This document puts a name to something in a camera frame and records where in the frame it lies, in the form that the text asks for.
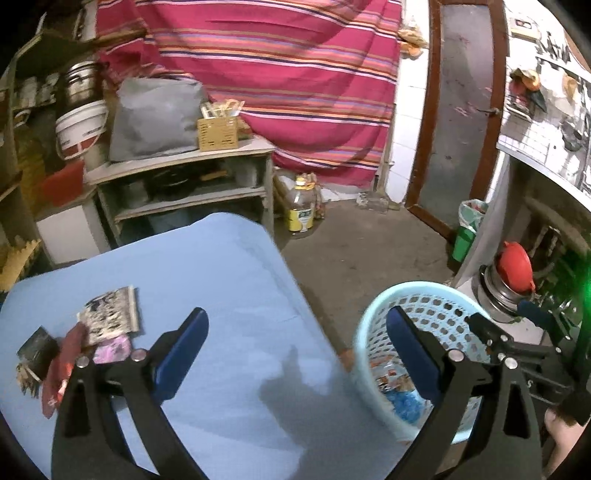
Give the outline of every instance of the small wooden box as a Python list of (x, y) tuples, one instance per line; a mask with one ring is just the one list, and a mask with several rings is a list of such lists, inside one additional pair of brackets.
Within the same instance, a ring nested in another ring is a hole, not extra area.
[(230, 150), (238, 148), (238, 122), (236, 117), (202, 118), (197, 121), (199, 150)]

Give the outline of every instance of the bag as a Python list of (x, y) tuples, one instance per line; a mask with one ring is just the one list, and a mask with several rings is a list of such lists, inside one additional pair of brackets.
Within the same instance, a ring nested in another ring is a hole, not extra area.
[(200, 105), (207, 101), (195, 80), (125, 79), (119, 88), (111, 161), (174, 155), (196, 150)]
[(460, 226), (476, 233), (487, 209), (488, 203), (482, 200), (474, 199), (462, 202), (458, 211)]

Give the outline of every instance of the pink striped cloth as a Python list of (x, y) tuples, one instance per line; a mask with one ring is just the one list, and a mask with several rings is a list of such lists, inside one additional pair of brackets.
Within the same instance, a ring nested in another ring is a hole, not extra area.
[(106, 51), (111, 78), (191, 76), (273, 142), (275, 162), (366, 186), (392, 117), (398, 0), (101, 0), (98, 34), (145, 26)]

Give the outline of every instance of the light blue table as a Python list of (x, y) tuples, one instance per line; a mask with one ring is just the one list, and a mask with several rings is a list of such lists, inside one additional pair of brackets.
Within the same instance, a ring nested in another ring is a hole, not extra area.
[[(63, 336), (92, 297), (133, 285), (149, 348), (193, 307), (209, 337), (177, 395), (163, 404), (211, 480), (382, 480), (403, 448), (358, 399), (277, 248), (262, 227), (218, 213), (18, 283), (0, 313), (0, 410), (50, 476), (54, 416), (23, 397), (16, 351), (39, 325)], [(129, 411), (136, 462), (154, 470)]]

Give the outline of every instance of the white bucket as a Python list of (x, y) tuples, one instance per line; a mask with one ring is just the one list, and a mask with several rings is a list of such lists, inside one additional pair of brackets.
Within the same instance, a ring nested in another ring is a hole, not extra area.
[(108, 109), (104, 100), (82, 105), (56, 120), (56, 150), (62, 160), (82, 156), (105, 131)]

